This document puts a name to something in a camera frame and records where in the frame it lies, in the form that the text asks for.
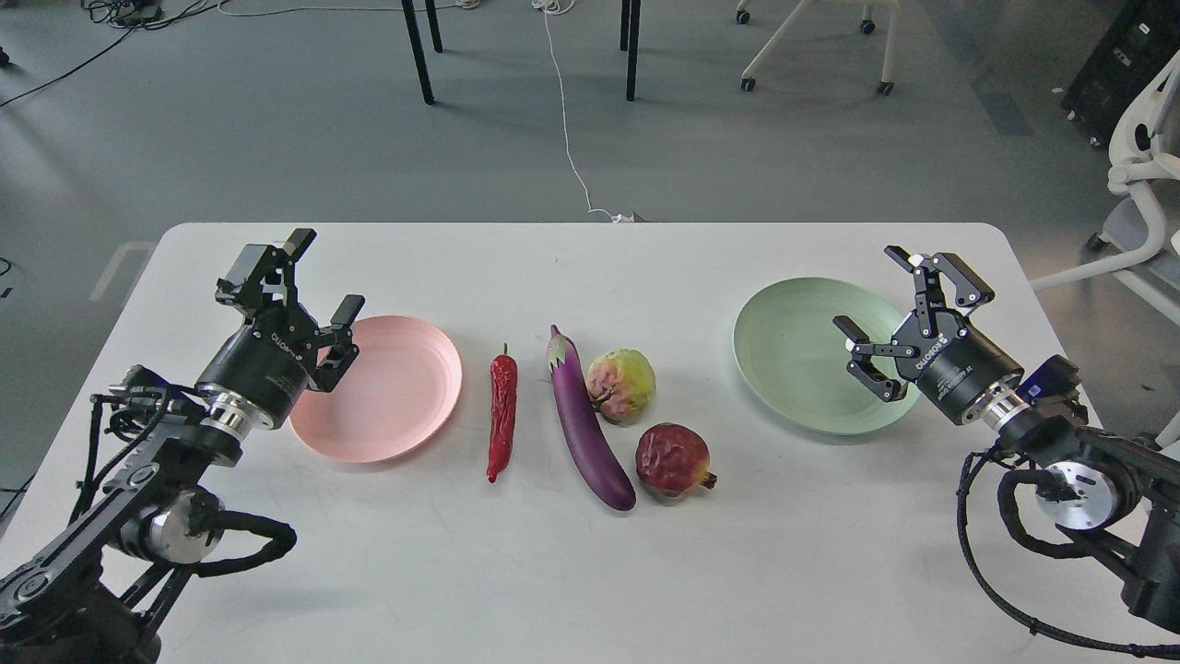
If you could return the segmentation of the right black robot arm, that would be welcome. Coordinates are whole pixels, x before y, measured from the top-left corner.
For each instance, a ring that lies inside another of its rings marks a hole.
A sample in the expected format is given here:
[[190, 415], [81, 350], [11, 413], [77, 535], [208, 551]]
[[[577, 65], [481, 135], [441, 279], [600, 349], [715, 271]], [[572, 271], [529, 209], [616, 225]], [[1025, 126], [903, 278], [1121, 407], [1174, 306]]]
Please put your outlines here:
[[956, 532], [962, 558], [986, 597], [1029, 635], [1067, 646], [1176, 660], [1176, 646], [1099, 640], [1041, 622], [1004, 598], [982, 576], [968, 533], [968, 500], [986, 464], [1003, 468], [997, 512], [1009, 538], [1053, 560], [1092, 559], [1122, 583], [1129, 614], [1176, 632], [1176, 484], [1174, 458], [1154, 445], [1088, 422], [1080, 405], [1079, 366], [1045, 359], [1025, 374], [978, 331], [970, 315], [994, 290], [956, 254], [885, 254], [914, 281], [914, 305], [885, 343], [846, 315], [834, 324], [847, 338], [846, 372], [881, 402], [910, 387], [952, 425], [981, 421], [995, 433], [986, 451], [962, 462]]

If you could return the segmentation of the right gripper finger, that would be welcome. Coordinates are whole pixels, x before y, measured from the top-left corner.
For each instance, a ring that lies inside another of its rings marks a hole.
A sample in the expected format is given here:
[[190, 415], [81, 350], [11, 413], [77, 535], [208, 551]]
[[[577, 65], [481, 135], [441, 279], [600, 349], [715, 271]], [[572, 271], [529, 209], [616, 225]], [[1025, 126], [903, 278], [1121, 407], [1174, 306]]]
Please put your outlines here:
[[879, 344], [868, 340], [867, 331], [856, 324], [856, 321], [846, 315], [835, 315], [833, 324], [843, 331], [850, 346], [850, 361], [844, 369], [868, 388], [868, 392], [881, 400], [881, 402], [898, 402], [907, 394], [907, 386], [903, 379], [889, 379], [876, 364], [874, 357], [881, 359], [912, 359], [914, 348], [912, 346]]
[[935, 324], [936, 314], [971, 313], [996, 297], [957, 254], [909, 254], [900, 245], [886, 245], [884, 254], [914, 278], [914, 316], [920, 324]]

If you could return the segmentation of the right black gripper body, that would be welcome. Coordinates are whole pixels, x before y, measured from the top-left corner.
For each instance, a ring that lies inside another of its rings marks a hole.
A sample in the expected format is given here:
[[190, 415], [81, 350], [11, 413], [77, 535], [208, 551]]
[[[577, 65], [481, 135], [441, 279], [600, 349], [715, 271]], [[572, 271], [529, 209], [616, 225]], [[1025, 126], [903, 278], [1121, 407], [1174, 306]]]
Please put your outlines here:
[[936, 331], [924, 337], [917, 315], [903, 320], [899, 346], [912, 346], [914, 356], [899, 359], [899, 375], [953, 425], [968, 425], [994, 384], [1015, 387], [1024, 369], [965, 316], [936, 314], [933, 323]]

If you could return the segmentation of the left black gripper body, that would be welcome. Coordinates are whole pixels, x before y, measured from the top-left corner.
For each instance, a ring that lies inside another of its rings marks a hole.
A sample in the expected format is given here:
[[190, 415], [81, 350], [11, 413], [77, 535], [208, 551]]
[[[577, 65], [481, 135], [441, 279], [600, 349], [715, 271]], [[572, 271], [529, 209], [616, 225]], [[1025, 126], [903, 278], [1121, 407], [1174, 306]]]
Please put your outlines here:
[[276, 429], [299, 397], [317, 388], [319, 326], [310, 315], [266, 314], [232, 333], [195, 382], [203, 397], [231, 395], [260, 412], [263, 426]]

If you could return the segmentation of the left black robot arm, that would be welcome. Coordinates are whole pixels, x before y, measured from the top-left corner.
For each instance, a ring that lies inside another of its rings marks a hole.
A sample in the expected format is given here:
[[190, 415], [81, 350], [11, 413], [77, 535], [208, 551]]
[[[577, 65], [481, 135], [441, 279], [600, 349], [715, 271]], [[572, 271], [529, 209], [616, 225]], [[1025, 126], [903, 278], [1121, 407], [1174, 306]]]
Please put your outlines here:
[[299, 303], [295, 268], [315, 235], [243, 248], [215, 294], [243, 323], [194, 386], [136, 364], [91, 399], [68, 525], [4, 577], [5, 663], [155, 663], [160, 624], [194, 577], [236, 576], [294, 547], [290, 525], [227, 509], [201, 479], [240, 462], [248, 433], [278, 428], [303, 392], [332, 392], [359, 356], [361, 295], [328, 326]]

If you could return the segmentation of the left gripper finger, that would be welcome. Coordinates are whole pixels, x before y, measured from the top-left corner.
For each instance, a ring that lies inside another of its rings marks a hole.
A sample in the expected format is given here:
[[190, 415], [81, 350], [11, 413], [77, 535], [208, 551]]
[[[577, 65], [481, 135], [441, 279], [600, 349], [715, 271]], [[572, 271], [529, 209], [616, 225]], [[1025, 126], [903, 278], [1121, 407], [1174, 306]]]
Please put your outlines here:
[[355, 344], [353, 327], [365, 303], [362, 295], [346, 295], [329, 320], [329, 326], [315, 329], [304, 341], [304, 369], [309, 390], [329, 394], [359, 357], [360, 348]]
[[227, 276], [216, 282], [216, 302], [231, 307], [248, 324], [291, 318], [300, 308], [295, 267], [316, 236], [314, 230], [294, 230], [278, 245], [245, 244]]

